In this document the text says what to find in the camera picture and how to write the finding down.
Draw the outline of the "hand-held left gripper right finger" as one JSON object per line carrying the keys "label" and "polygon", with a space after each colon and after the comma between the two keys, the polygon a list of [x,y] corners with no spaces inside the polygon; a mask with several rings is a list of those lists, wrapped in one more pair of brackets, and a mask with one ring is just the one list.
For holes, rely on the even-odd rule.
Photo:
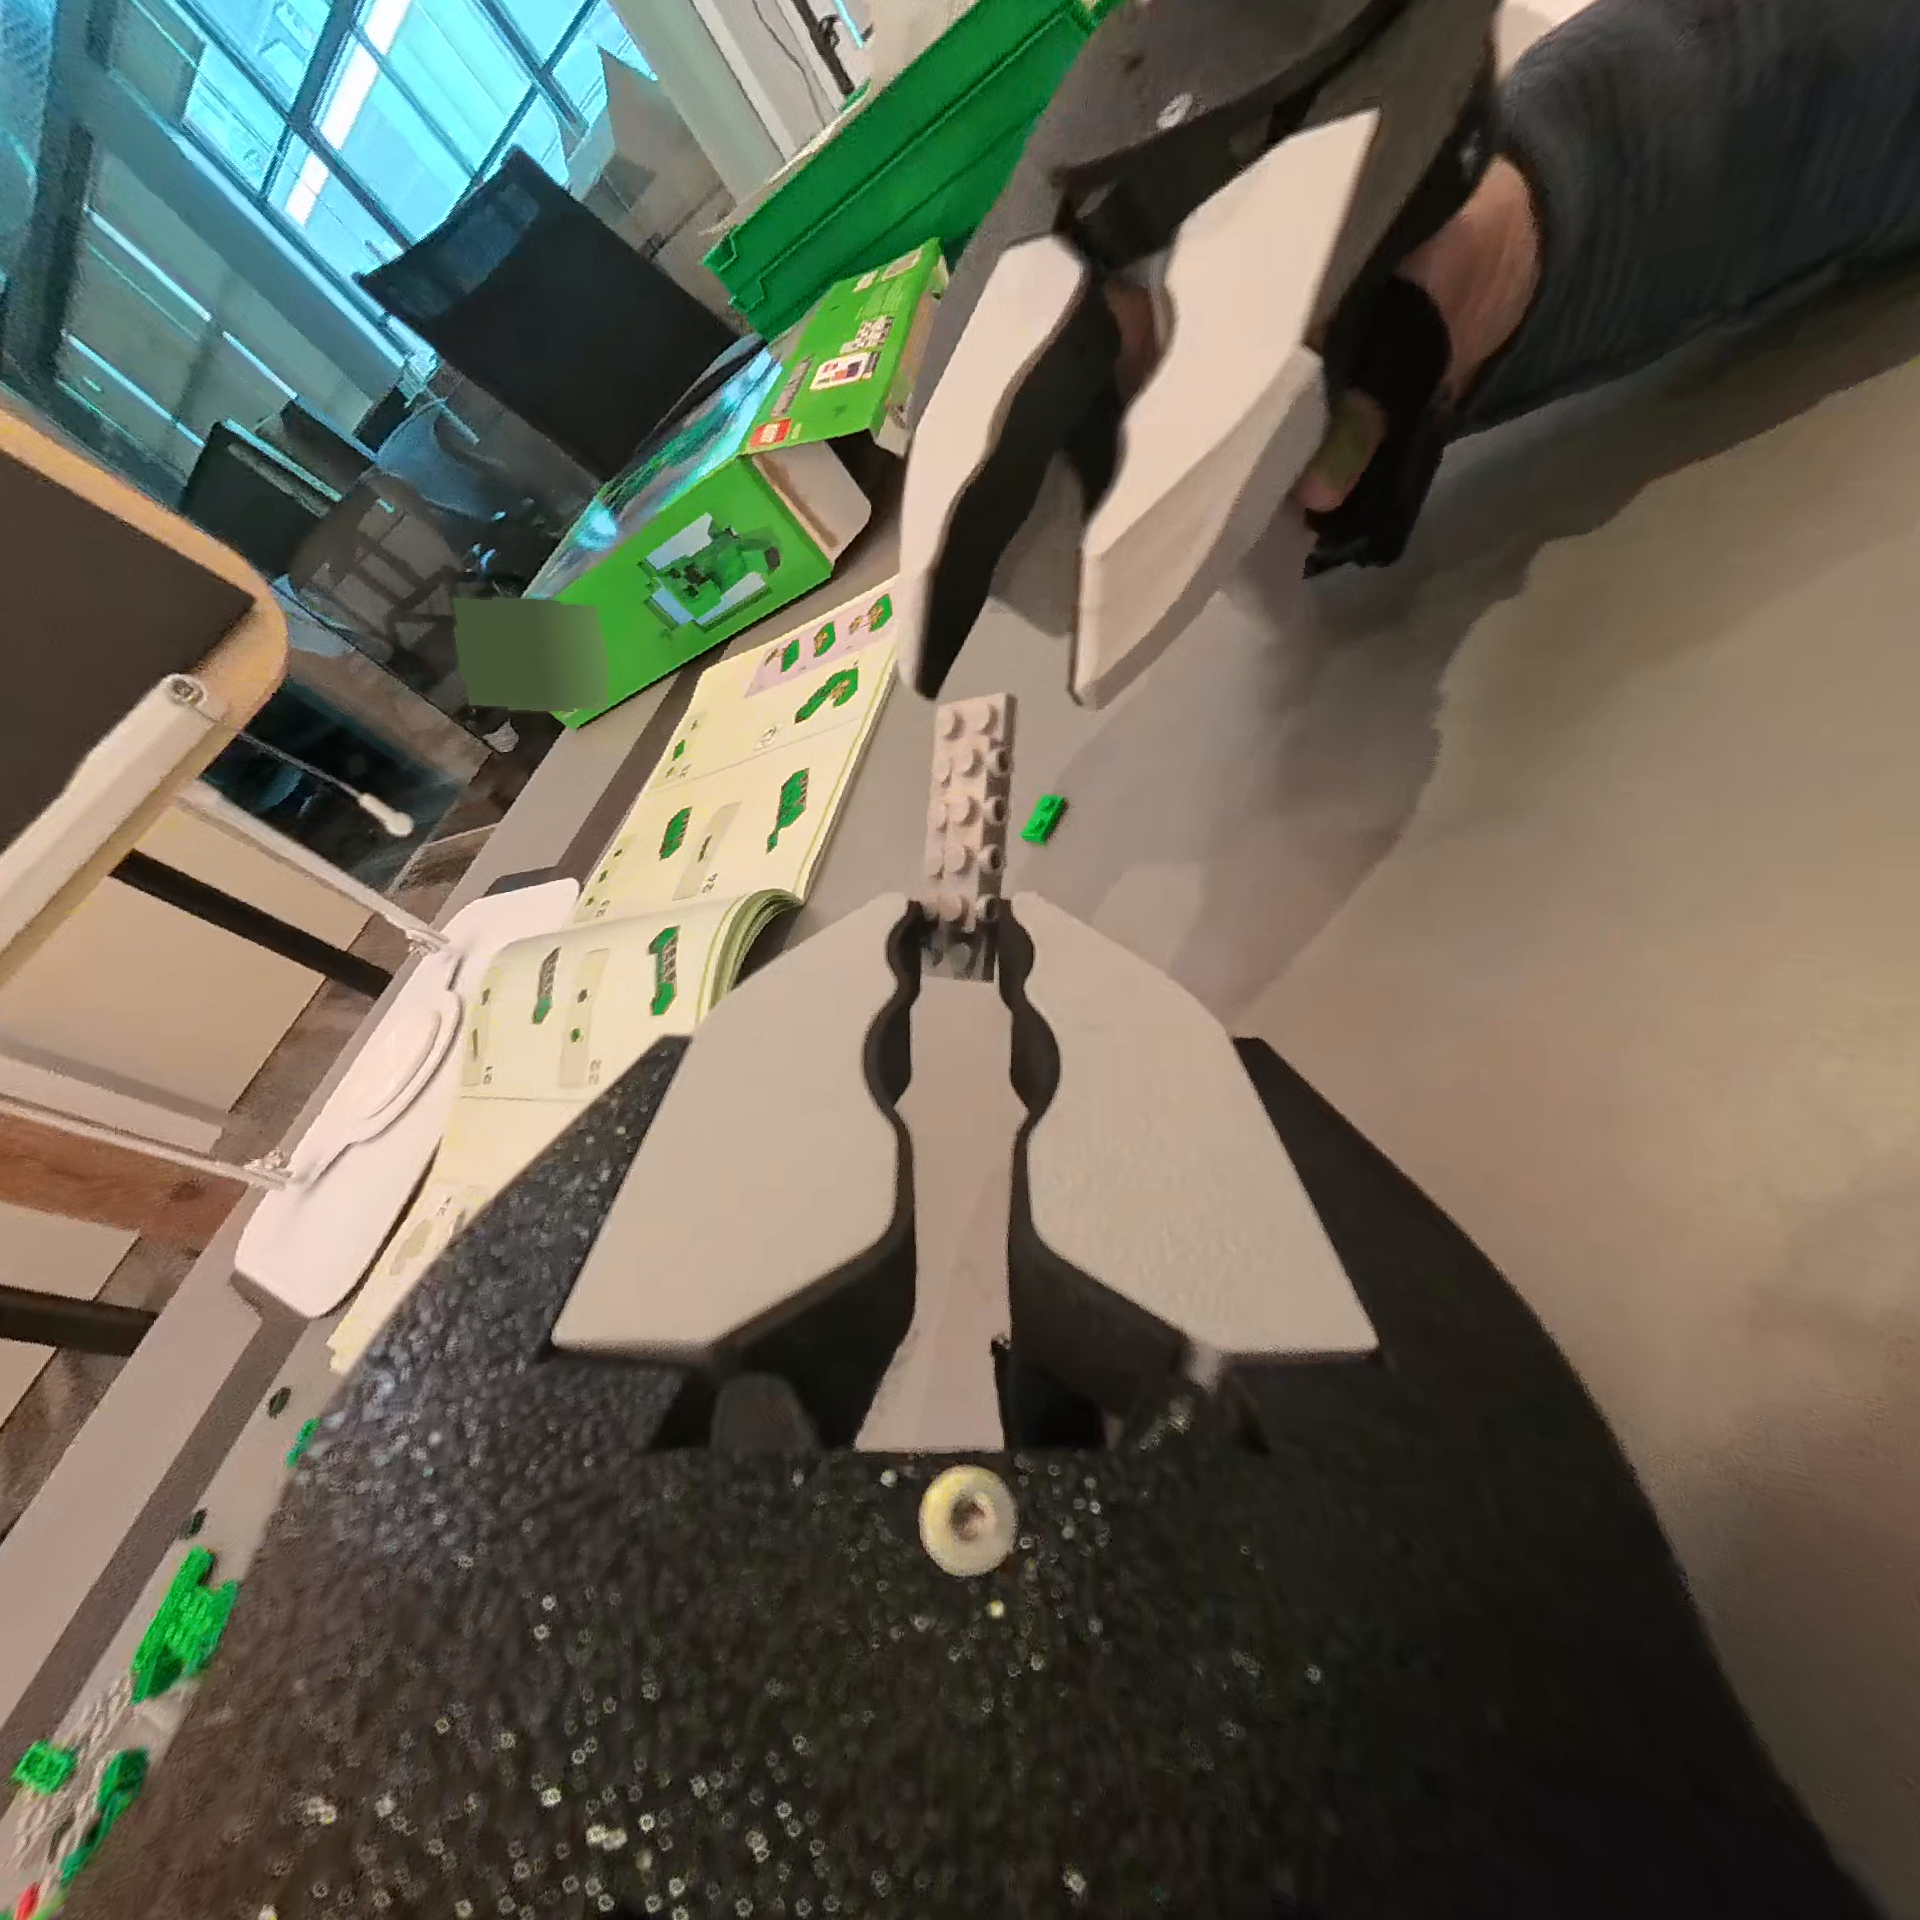
{"label": "hand-held left gripper right finger", "polygon": [[1021,1097],[1006,1224],[1011,1386],[1119,1423],[1380,1335],[1224,1023],[1040,893],[999,931]]}

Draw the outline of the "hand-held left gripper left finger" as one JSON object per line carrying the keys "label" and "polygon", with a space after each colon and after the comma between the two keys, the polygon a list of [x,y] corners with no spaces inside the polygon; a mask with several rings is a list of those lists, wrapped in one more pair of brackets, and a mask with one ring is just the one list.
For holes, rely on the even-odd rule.
{"label": "hand-held left gripper left finger", "polygon": [[550,1340],[720,1388],[783,1379],[853,1443],[917,1312],[901,1118],[923,913],[879,896],[725,996],[684,1048]]}

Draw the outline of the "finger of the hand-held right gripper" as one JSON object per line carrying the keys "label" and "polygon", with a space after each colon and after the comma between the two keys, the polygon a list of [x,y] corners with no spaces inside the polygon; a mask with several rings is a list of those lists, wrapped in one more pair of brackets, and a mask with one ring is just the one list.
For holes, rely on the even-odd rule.
{"label": "finger of the hand-held right gripper", "polygon": [[905,673],[948,683],[1058,459],[1096,502],[1119,461],[1123,334],[1064,236],[996,257],[930,389],[905,476]]}
{"label": "finger of the hand-held right gripper", "polygon": [[1186,632],[1323,442],[1330,404],[1308,329],[1378,121],[1361,107],[1288,136],[1171,240],[1171,329],[1078,546],[1081,707],[1110,706]]}

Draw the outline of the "grey long brick plate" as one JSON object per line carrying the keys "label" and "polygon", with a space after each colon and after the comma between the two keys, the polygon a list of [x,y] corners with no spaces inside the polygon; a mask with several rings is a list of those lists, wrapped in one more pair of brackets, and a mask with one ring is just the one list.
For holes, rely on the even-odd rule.
{"label": "grey long brick plate", "polygon": [[924,848],[914,900],[924,970],[996,976],[1019,700],[1008,692],[948,701],[933,721]]}

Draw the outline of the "person's right forearm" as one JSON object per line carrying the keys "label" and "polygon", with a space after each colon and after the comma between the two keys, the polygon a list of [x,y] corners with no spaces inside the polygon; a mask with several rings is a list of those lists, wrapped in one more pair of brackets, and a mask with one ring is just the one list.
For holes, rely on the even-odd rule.
{"label": "person's right forearm", "polygon": [[1914,2],[1606,2],[1501,86],[1540,267],[1474,433],[1917,262]]}

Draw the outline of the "grey desk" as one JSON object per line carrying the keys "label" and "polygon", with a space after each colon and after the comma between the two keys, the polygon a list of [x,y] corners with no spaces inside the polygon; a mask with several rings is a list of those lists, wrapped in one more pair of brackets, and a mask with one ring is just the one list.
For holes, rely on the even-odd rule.
{"label": "grey desk", "polygon": [[1300,626],[1216,602],[1031,780],[1047,898],[1274,1045],[1362,1279],[1516,1396],[1283,1445],[652,1451],[538,1353],[657,1092],[455,1242],[287,1471],[61,1915],[1917,1915],[1917,286],[1460,446]]}

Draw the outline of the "person's right hand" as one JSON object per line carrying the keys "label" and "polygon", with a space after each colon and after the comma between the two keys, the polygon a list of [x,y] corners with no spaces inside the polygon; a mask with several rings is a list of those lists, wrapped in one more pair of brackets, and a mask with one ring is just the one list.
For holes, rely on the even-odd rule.
{"label": "person's right hand", "polygon": [[1368,314],[1352,379],[1333,397],[1323,439],[1290,491],[1330,523],[1403,443],[1455,421],[1476,378],[1521,329],[1540,283],[1530,185],[1504,156],[1462,205],[1396,266]]}

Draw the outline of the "green printed flat box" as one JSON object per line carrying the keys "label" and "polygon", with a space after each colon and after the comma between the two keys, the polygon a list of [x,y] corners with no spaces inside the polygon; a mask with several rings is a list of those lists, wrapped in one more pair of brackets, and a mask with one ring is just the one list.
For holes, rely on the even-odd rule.
{"label": "green printed flat box", "polygon": [[745,446],[755,456],[866,435],[887,453],[911,442],[909,404],[948,289],[939,237],[835,281],[779,358],[772,393]]}

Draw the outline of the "green plastic crate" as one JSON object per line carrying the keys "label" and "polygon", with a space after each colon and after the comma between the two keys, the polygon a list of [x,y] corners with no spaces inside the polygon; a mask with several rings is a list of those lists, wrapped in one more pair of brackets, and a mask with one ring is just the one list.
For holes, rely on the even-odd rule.
{"label": "green plastic crate", "polygon": [[777,338],[836,281],[923,242],[957,263],[1113,2],[978,2],[866,91],[718,231],[704,266]]}

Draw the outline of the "green toy box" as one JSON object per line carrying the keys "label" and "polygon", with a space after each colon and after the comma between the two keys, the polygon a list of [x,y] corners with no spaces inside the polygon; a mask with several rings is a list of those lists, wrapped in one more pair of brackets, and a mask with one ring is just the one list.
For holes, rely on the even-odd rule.
{"label": "green toy box", "polygon": [[862,478],[835,443],[718,443],[606,481],[527,590],[601,636],[599,692],[554,720],[583,728],[823,587],[871,520]]}

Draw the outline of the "white base clear stand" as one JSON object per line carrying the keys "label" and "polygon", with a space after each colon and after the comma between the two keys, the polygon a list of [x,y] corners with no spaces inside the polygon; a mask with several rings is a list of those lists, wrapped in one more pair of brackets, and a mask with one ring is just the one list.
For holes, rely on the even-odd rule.
{"label": "white base clear stand", "polygon": [[446,928],[432,928],[397,902],[330,871],[204,780],[186,790],[184,803],[234,837],[259,843],[277,864],[308,870],[337,893],[363,898],[399,928],[415,959],[397,996],[372,1020],[294,1146],[251,1163],[17,1093],[5,1093],[5,1116],[121,1156],[167,1163],[202,1184],[259,1190],[262,1197],[243,1232],[236,1271],[285,1308],[317,1320],[340,1309],[372,1271],[380,1247],[421,1190],[457,1093],[478,1084],[468,1045],[478,1037],[488,970],[512,944],[563,931],[581,898],[581,882],[573,876],[510,876],[455,913]]}

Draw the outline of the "brick instruction booklet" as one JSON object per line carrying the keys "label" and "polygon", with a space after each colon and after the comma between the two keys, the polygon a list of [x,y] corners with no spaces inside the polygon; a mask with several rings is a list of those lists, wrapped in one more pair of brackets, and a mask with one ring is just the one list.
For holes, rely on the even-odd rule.
{"label": "brick instruction booklet", "polygon": [[884,580],[707,669],[570,919],[504,946],[467,997],[425,1182],[329,1338],[337,1375],[451,1242],[658,1041],[732,992],[797,913],[899,683]]}

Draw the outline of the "pile of green toy bricks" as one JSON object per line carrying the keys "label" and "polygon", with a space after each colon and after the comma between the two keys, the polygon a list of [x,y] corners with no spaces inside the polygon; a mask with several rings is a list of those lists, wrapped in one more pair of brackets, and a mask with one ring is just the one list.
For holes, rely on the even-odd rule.
{"label": "pile of green toy bricks", "polygon": [[218,1671],[330,1375],[290,1367],[173,1458],[5,1717],[5,1915],[67,1915]]}

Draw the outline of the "large glass window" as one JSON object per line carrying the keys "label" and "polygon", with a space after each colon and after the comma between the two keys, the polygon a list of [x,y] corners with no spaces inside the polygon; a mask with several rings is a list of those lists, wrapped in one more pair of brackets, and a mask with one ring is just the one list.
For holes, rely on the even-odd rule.
{"label": "large glass window", "polygon": [[364,275],[657,77],[613,4],[7,2],[5,401],[173,502],[214,425],[364,431],[435,353]]}

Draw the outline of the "wooden edged table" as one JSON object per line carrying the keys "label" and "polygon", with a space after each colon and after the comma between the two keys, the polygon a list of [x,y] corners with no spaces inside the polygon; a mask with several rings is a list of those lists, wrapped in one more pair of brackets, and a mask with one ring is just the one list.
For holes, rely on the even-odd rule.
{"label": "wooden edged table", "polygon": [[245,558],[5,404],[5,970],[184,800],[290,653]]}

